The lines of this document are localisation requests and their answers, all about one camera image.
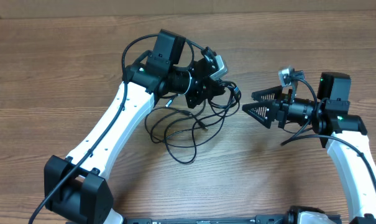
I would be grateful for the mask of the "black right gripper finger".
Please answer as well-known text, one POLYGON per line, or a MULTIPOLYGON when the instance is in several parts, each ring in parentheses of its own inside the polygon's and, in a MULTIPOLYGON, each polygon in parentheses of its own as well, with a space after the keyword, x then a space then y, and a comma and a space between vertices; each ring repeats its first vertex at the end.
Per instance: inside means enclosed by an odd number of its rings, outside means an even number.
POLYGON ((279 105, 276 100, 249 103, 242 106, 243 112, 247 113, 260 124, 270 129, 277 117, 279 105))
POLYGON ((282 94, 282 86, 275 86, 266 90, 255 91, 251 94, 254 101, 272 101, 277 100, 282 94))

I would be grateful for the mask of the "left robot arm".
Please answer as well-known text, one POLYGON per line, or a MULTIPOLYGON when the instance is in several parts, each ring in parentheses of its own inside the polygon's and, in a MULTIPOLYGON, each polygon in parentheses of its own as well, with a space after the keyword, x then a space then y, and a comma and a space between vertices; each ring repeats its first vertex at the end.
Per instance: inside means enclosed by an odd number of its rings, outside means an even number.
POLYGON ((46 208, 74 223, 124 223, 108 186, 114 163, 137 125, 164 96, 184 96, 189 108, 222 95, 223 58, 209 47, 202 58, 180 67, 185 47, 197 44, 168 30, 155 34, 153 49, 122 66, 122 83, 111 105, 87 137, 65 158, 44 167, 46 208))

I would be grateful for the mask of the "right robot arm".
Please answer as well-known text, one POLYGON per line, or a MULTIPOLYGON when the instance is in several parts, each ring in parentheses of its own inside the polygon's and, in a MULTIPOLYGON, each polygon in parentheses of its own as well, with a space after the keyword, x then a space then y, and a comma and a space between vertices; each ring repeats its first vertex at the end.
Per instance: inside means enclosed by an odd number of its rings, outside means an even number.
POLYGON ((286 145, 300 139, 319 139, 337 169, 346 196, 350 223, 376 223, 376 165, 370 151, 368 131, 360 116, 349 114, 351 78, 339 72, 323 72, 313 99, 296 95, 305 85, 302 70, 280 70, 280 85, 251 94, 253 103, 242 110, 266 128, 274 121, 283 129, 288 123, 300 129, 286 145))

